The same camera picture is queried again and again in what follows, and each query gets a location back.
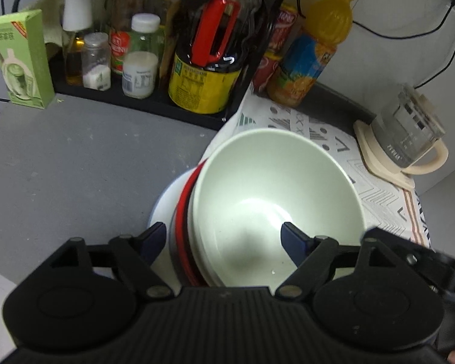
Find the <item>black tray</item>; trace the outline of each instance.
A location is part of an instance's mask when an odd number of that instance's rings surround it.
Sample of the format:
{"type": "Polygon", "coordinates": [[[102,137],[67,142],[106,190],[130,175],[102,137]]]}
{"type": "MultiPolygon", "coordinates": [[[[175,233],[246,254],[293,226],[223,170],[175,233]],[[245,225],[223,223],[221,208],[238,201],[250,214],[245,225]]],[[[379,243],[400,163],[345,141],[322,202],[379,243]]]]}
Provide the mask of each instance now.
{"type": "Polygon", "coordinates": [[[121,88],[121,77],[113,73],[111,77],[111,88],[103,92],[87,89],[82,86],[68,85],[64,76],[64,62],[61,55],[57,55],[51,59],[49,69],[52,76],[52,83],[57,93],[125,106],[126,108],[166,116],[212,130],[219,130],[226,122],[226,111],[221,111],[214,115],[199,115],[180,108],[170,99],[166,89],[157,88],[150,97],[143,100],[127,97],[123,94],[121,88]]]}

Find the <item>kettle handle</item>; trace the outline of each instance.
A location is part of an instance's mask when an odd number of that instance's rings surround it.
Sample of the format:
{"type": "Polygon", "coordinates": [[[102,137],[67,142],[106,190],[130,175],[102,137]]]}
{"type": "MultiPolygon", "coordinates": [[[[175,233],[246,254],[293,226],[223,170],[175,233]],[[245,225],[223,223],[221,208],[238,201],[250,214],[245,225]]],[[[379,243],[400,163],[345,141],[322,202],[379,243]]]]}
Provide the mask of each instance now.
{"type": "Polygon", "coordinates": [[[445,161],[447,161],[448,148],[442,140],[435,141],[433,148],[435,148],[437,154],[432,161],[423,165],[410,165],[409,167],[402,169],[401,172],[410,175],[425,175],[438,170],[445,164],[445,161]]]}
{"type": "Polygon", "coordinates": [[[192,63],[200,67],[205,67],[207,64],[216,62],[221,58],[234,29],[234,25],[236,24],[239,10],[239,2],[233,0],[210,0],[210,2],[207,3],[200,18],[199,27],[192,45],[192,58],[190,59],[192,63]],[[212,55],[211,49],[216,32],[221,23],[224,11],[229,5],[232,6],[232,12],[229,17],[226,32],[224,33],[219,50],[212,55]]]}

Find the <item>green box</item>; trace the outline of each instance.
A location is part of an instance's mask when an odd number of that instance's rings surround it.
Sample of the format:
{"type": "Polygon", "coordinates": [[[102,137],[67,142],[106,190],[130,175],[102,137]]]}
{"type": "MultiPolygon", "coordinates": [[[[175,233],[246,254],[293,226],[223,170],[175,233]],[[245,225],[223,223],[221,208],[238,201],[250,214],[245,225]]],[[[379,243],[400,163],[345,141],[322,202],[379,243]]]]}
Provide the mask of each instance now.
{"type": "Polygon", "coordinates": [[[54,98],[40,9],[0,16],[0,70],[12,103],[45,108],[54,98]]]}

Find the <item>red can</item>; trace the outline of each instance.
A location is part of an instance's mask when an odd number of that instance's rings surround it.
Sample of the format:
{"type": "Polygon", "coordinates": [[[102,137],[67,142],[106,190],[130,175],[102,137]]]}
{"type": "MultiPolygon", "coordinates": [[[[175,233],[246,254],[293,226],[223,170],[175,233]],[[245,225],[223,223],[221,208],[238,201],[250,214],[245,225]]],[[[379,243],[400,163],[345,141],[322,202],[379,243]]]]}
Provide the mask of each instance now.
{"type": "Polygon", "coordinates": [[[275,73],[278,67],[281,56],[277,56],[274,53],[268,51],[261,58],[260,65],[255,72],[253,77],[254,90],[257,93],[262,92],[271,76],[275,73]]]}
{"type": "Polygon", "coordinates": [[[269,50],[275,53],[280,51],[295,24],[297,17],[298,11],[296,8],[291,7],[288,4],[281,5],[277,21],[275,22],[275,29],[273,30],[273,35],[270,44],[268,45],[269,50]]]}

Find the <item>table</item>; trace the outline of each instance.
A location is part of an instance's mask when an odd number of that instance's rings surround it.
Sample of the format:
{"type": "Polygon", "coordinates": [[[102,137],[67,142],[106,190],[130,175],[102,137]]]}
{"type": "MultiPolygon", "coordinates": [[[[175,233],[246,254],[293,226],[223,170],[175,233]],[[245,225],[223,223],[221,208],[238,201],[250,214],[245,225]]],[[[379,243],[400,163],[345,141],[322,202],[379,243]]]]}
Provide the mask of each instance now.
{"type": "Polygon", "coordinates": [[[163,189],[215,135],[57,97],[46,110],[5,104],[0,114],[0,274],[15,283],[70,237],[99,244],[144,231],[163,189]]]}

